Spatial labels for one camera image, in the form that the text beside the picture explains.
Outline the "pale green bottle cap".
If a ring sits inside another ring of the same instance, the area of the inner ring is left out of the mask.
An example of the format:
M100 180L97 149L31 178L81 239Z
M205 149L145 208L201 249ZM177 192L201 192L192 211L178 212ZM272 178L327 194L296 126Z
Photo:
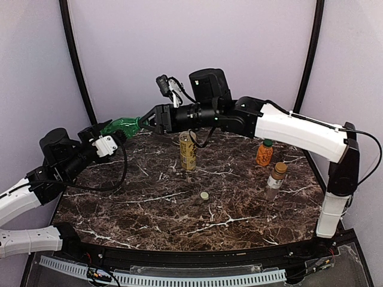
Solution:
M207 192L201 192L200 197L202 200L208 200L209 199L209 194Z

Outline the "green plastic bottle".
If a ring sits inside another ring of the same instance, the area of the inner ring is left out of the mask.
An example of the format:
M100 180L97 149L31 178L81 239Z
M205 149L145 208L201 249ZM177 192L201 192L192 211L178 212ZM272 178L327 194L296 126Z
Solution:
M103 136L112 134L118 130L121 130L125 136L130 139L134 137L139 131L139 117L136 118L126 118L122 117L116 120L112 120L105 128L101 130Z

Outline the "yellow tea bottle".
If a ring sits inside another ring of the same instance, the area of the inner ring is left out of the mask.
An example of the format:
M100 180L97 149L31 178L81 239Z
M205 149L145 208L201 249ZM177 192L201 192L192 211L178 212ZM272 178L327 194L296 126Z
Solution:
M179 135L181 166L185 170L195 170L197 160L196 134L192 131Z

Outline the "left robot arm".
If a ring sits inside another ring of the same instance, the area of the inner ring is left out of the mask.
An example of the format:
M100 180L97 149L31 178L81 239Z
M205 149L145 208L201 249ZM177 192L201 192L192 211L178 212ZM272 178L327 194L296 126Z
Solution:
M109 124L107 121L85 128L78 133L77 141L70 139L62 127L49 131L39 142L44 155L42 166L1 193L1 225L53 201L68 187L77 188L75 179L84 169L115 155L127 136L121 128L103 135ZM1 230L1 258L60 251L79 239L68 223L32 230Z

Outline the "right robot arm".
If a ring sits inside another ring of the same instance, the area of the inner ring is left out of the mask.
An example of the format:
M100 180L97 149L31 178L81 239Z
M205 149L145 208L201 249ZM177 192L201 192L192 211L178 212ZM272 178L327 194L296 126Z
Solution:
M159 135L203 127L246 138L278 141L316 153L330 162L329 180L317 222L317 237L330 239L347 201L357 189L360 151L353 124L335 125L287 111L271 100L232 99L224 71L208 68L189 75L194 102L156 105L138 125Z

